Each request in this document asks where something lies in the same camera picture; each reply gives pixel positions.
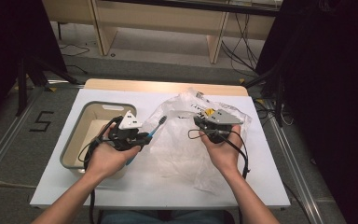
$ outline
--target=white tabletop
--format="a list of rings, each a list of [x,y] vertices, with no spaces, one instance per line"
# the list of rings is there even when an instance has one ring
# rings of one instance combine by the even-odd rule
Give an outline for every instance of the white tabletop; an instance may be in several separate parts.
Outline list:
[[[137,119],[146,120],[160,104],[176,95],[177,93],[80,90],[30,204],[48,207],[78,180],[78,175],[61,165],[60,156],[86,103],[103,101],[131,104],[137,109]],[[246,140],[251,169],[247,181],[268,207],[289,206],[252,98],[219,95],[205,97],[211,101],[233,105],[253,118]],[[218,194],[194,189],[192,183],[180,176],[161,177],[155,164],[150,154],[140,152],[122,178],[106,179],[101,183],[96,189],[95,206],[102,209],[221,209],[238,206],[228,185]]]

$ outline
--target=plastic bag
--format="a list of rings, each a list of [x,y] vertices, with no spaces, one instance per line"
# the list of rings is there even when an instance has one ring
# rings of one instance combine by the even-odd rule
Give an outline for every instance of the plastic bag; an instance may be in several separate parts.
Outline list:
[[[243,124],[241,136],[246,141],[246,130],[251,118],[237,108],[205,99],[202,93],[189,89],[161,104],[152,116],[145,121],[143,129],[150,132],[163,116],[167,120],[154,135],[150,153],[157,158],[161,176],[180,175],[193,183],[196,189],[217,193],[226,181],[214,167],[199,136],[193,117],[201,110],[224,109],[236,116]]]

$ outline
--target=black stand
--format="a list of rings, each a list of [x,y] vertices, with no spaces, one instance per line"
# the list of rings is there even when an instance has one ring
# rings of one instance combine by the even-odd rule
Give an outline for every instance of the black stand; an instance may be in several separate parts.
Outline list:
[[[280,127],[282,127],[283,78],[289,73],[292,65],[296,63],[296,59],[307,42],[307,37],[313,31],[314,24],[319,18],[314,16],[315,13],[319,12],[318,2],[317,0],[311,1],[304,21],[299,24],[274,66],[252,81],[241,84],[244,88],[249,89],[262,81],[266,81],[266,86],[261,91],[262,95],[271,96],[276,92],[275,119]]]
[[[35,57],[29,56],[25,58],[20,58],[18,61],[18,82],[19,82],[19,109],[16,116],[19,116],[22,111],[27,106],[27,84],[26,84],[26,74],[29,75],[30,79],[37,87],[46,86],[48,80],[42,72],[41,68],[48,69],[59,77],[67,80],[71,84],[75,85],[84,85],[84,82],[79,82],[75,78],[68,75],[68,73],[63,72],[59,68],[54,67],[53,65],[46,63],[45,61]]]

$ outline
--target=forearm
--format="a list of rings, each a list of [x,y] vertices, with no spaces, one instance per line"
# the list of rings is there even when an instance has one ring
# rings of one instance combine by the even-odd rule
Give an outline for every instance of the forearm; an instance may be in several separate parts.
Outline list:
[[[222,174],[234,193],[245,223],[279,223],[240,172],[222,172]]]
[[[83,175],[33,223],[71,223],[91,191],[100,182],[101,178],[97,176]]]

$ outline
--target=person's lap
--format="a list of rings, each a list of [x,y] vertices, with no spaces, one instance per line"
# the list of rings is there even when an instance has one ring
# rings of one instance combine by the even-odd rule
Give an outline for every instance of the person's lap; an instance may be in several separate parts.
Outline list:
[[[171,212],[163,212],[161,217],[159,211],[104,211],[102,224],[192,224],[192,223],[208,223],[223,224],[224,211],[208,210],[208,211],[187,211],[175,210]]]

